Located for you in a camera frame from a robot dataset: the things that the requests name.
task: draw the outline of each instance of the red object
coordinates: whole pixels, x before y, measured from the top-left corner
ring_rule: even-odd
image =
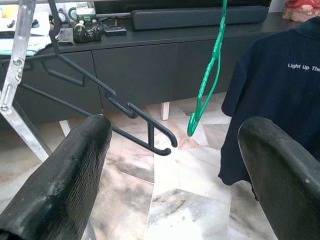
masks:
[[[311,5],[314,9],[320,8],[320,0],[288,0],[285,3],[287,8],[297,9],[302,5]]]

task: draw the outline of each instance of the small figurine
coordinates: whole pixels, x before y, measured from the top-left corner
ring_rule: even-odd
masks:
[[[305,22],[320,16],[320,0],[288,0],[282,18],[295,22]]]

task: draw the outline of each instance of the black plastic hanger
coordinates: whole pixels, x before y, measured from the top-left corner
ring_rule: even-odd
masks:
[[[163,126],[161,123],[159,123],[158,121],[156,121],[154,118],[152,118],[151,116],[149,116],[148,114],[146,114],[145,112],[143,112],[141,109],[139,109],[138,107],[136,107],[135,105],[133,105],[130,102],[127,102],[126,106],[123,106],[121,103],[119,103],[116,99],[117,94],[114,90],[112,90],[109,86],[107,86],[106,84],[104,84],[102,81],[100,81],[98,78],[96,78],[95,76],[93,76],[92,74],[90,74],[89,72],[87,72],[86,70],[84,70],[83,68],[81,68],[80,66],[78,66],[77,64],[75,64],[73,61],[71,61],[70,59],[68,59],[67,57],[61,55],[60,50],[59,50],[59,46],[56,40],[56,35],[59,34],[60,32],[60,28],[61,28],[61,21],[58,15],[58,10],[55,4],[54,0],[48,0],[50,9],[51,9],[51,13],[53,16],[53,20],[54,20],[54,28],[49,32],[49,36],[51,39],[51,43],[52,43],[52,47],[54,50],[54,54],[49,55],[49,56],[36,56],[36,57],[31,57],[29,58],[30,60],[32,59],[41,59],[41,58],[52,58],[52,57],[58,57],[60,60],[62,60],[64,63],[66,63],[67,65],[71,66],[72,68],[74,68],[75,70],[77,70],[78,72],[80,72],[83,76],[85,76],[86,78],[88,78],[89,80],[93,81],[95,84],[97,84],[99,87],[101,87],[103,90],[106,91],[106,99],[112,104],[114,105],[117,109],[119,109],[121,112],[123,112],[125,115],[127,115],[129,118],[131,119],[135,119],[137,117],[141,117],[142,119],[144,119],[147,122],[147,134],[148,134],[148,142],[142,141],[140,139],[138,139],[137,137],[113,126],[112,130],[115,131],[116,133],[124,136],[125,138],[131,140],[132,142],[150,150],[151,152],[161,155],[161,156],[167,156],[171,153],[171,149],[170,148],[166,148],[166,149],[158,149],[155,147],[155,128],[158,129],[160,132],[162,132],[164,135],[166,135],[170,141],[171,141],[171,145],[172,147],[177,147],[178,146],[178,142],[177,142],[177,138],[175,137],[175,135],[169,130],[167,129],[165,126]],[[49,75],[55,76],[57,78],[63,79],[65,81],[68,81],[72,84],[78,85],[80,87],[84,87],[84,80],[78,80],[75,79],[73,77],[67,76],[65,74],[62,74],[60,72],[57,72],[55,70],[50,69],[50,67],[47,65],[46,61],[42,62],[44,69],[48,72]],[[47,94],[39,89],[36,89],[34,87],[31,87],[27,84],[24,83],[20,83],[20,87],[25,88],[29,91],[32,91],[38,95],[41,95],[43,97],[46,97],[48,99],[51,99],[59,104],[62,104],[68,108],[71,108],[75,111],[77,111],[78,113],[81,113],[85,116],[91,116],[92,114],[77,107],[74,106],[68,102],[65,102],[57,97],[54,97],[50,94]]]

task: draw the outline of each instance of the dark gray tv cabinet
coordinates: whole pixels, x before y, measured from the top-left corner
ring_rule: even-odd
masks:
[[[197,96],[219,26],[136,31],[129,20],[124,24],[127,28],[125,36],[102,36],[101,42],[62,45],[60,50],[113,88],[123,102],[144,106]],[[216,93],[227,91],[238,58],[253,41],[297,24],[283,20],[281,13],[269,13],[261,23],[228,25]],[[38,56],[52,53],[52,48],[47,47]],[[56,58],[47,64],[61,73],[83,79]],[[24,83],[93,114],[115,111],[107,102],[104,91],[87,79],[85,86],[78,86],[48,75],[41,59],[27,60],[25,68]],[[5,74],[6,68],[0,65],[0,79],[4,80]],[[79,113],[25,89],[19,88],[15,99],[34,124],[81,117]],[[0,116],[0,129],[8,127]]]

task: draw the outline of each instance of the marble floor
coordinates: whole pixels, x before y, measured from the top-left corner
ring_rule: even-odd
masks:
[[[167,121],[160,118],[160,104],[143,108],[177,137],[179,146],[169,156],[155,155],[113,133],[91,213],[98,240],[277,239],[251,186],[242,181],[226,186],[218,178],[220,149],[230,122],[221,111],[224,97],[212,96],[192,137],[187,136],[187,125],[194,98],[171,102]],[[120,113],[106,117],[147,140],[142,119]],[[82,121],[73,119],[70,124],[75,127]],[[56,122],[37,128],[52,150],[64,138]],[[171,146],[158,131],[155,145]],[[14,131],[0,132],[0,212],[39,165]]]

